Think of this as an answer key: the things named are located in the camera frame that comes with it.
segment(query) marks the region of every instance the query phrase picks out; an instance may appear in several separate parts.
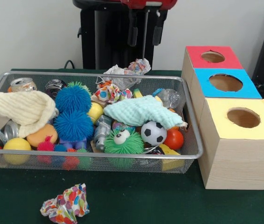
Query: mint green cloth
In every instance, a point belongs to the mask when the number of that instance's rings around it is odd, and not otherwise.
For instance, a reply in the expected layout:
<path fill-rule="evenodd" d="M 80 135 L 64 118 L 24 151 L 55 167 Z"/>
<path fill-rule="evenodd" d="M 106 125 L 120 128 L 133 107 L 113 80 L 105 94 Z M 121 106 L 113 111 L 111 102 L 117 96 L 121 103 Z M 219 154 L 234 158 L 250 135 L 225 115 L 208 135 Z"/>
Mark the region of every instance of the mint green cloth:
<path fill-rule="evenodd" d="M 151 95 L 108 105 L 104 108 L 104 113 L 118 122 L 131 126 L 142 126 L 149 120 L 160 123 L 166 129 L 187 126 L 181 116 L 165 108 Z"/>

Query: stacked boxes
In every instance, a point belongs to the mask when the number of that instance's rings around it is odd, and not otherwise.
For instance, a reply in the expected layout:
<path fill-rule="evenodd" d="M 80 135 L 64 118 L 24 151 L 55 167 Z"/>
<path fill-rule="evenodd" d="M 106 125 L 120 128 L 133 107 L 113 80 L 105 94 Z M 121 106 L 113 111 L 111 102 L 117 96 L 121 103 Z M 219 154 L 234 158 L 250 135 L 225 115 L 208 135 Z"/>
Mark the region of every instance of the stacked boxes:
<path fill-rule="evenodd" d="M 204 144 L 207 189 L 264 189 L 264 100 L 230 47 L 186 47 L 188 84 Z"/>

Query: cream knitted cloth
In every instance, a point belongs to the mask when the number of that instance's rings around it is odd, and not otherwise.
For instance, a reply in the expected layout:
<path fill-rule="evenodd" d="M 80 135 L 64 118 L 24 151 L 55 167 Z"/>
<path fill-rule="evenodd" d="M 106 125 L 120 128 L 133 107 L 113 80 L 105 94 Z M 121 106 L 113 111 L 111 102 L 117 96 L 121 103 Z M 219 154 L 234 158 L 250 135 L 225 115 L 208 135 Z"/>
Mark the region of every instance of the cream knitted cloth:
<path fill-rule="evenodd" d="M 20 125 L 18 136 L 25 138 L 37 132 L 58 112 L 55 102 L 40 91 L 0 92 L 0 116 Z"/>

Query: metal rod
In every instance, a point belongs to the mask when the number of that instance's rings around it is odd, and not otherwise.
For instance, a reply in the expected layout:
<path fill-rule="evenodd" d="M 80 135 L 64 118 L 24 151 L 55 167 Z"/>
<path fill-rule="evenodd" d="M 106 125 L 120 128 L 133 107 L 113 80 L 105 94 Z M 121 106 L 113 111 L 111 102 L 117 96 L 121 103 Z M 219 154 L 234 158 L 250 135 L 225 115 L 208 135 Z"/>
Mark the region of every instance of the metal rod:
<path fill-rule="evenodd" d="M 149 11 L 146 11 L 146 17 L 145 17 L 145 28 L 143 31 L 143 46 L 142 46 L 142 59 L 145 59 L 145 51 L 146 51 L 146 30 L 147 30 L 147 20 L 149 16 Z"/>

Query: red machine part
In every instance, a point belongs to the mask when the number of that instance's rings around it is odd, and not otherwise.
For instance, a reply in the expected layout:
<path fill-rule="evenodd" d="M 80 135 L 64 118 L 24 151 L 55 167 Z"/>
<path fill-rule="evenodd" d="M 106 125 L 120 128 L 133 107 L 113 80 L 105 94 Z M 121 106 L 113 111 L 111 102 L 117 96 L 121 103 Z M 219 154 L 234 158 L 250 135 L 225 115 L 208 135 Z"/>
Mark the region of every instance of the red machine part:
<path fill-rule="evenodd" d="M 176 4 L 177 0 L 120 0 L 123 4 L 127 5 L 130 9 L 144 9 L 146 6 L 160 7 L 160 10 L 169 10 Z"/>

